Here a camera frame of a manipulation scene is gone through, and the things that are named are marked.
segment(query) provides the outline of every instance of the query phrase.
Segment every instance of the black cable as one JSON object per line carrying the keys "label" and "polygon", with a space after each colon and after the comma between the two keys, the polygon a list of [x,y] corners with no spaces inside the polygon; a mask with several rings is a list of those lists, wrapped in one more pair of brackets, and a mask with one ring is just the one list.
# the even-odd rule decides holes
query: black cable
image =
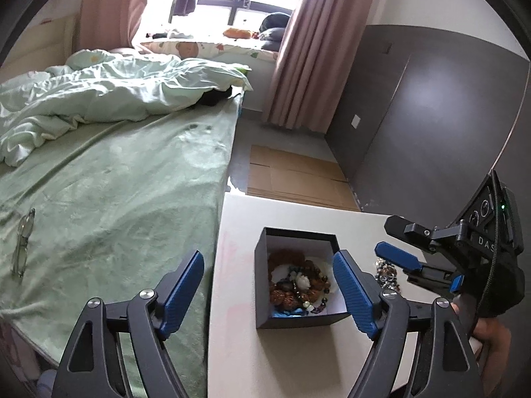
{"label": "black cable", "polygon": [[468,337],[472,335],[472,332],[474,331],[474,328],[476,327],[477,320],[479,319],[479,312],[480,308],[483,305],[485,298],[487,297],[491,285],[492,280],[494,277],[494,269],[496,267],[496,260],[497,260],[497,252],[498,252],[498,242],[500,240],[500,200],[498,198],[498,192],[497,192],[497,175],[494,172],[494,169],[491,169],[490,171],[491,179],[492,179],[492,186],[493,186],[493,192],[494,192],[494,250],[492,251],[492,260],[491,260],[491,268],[489,270],[489,276],[487,278],[487,283],[485,283],[485,288],[483,289],[483,293],[481,294],[481,298],[479,303],[476,307],[476,313],[474,313],[474,321],[472,322],[471,330],[468,331]]}

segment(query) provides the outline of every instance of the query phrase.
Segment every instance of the white table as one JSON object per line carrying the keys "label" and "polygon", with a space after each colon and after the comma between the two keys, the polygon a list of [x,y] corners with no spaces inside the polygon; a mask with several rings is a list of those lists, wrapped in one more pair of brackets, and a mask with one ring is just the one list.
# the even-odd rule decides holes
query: white table
{"label": "white table", "polygon": [[[254,247],[264,227],[335,234],[363,271],[375,273],[374,246],[388,241],[424,260],[420,250],[391,238],[384,215],[339,211],[225,194],[212,288],[208,393],[216,398],[346,398],[372,341],[352,317],[333,325],[256,330]],[[398,282],[407,299],[437,295]],[[416,334],[408,334],[395,387],[407,383]]]}

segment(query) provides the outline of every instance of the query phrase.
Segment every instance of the black box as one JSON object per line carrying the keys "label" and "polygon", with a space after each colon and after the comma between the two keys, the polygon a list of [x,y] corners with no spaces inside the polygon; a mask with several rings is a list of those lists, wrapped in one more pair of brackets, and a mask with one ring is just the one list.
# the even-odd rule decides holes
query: black box
{"label": "black box", "polygon": [[[329,266],[327,271],[331,283],[326,308],[320,314],[304,317],[272,317],[274,306],[269,302],[269,279],[267,260],[269,255],[281,249],[302,251],[306,258],[322,259]],[[350,314],[347,312],[343,295],[332,273],[333,256],[339,251],[335,235],[297,230],[264,228],[254,249],[254,290],[257,315],[257,329],[278,329],[331,325]]]}

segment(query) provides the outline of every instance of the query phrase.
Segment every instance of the tile floor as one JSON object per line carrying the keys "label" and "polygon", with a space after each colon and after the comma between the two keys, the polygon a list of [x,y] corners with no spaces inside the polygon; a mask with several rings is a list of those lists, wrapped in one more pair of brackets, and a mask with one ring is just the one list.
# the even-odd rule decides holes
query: tile floor
{"label": "tile floor", "polygon": [[287,130],[260,121],[261,113],[244,109],[236,124],[232,156],[228,167],[227,191],[247,192],[251,145],[306,155],[335,162],[324,135],[304,130]]}

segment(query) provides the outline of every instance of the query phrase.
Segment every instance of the white electrical socket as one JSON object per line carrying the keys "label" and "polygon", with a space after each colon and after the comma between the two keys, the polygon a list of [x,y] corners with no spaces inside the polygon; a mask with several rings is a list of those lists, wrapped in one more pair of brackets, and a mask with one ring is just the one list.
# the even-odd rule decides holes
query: white electrical socket
{"label": "white electrical socket", "polygon": [[354,118],[352,118],[352,127],[358,128],[358,124],[361,121],[361,118],[358,115],[354,115]]}

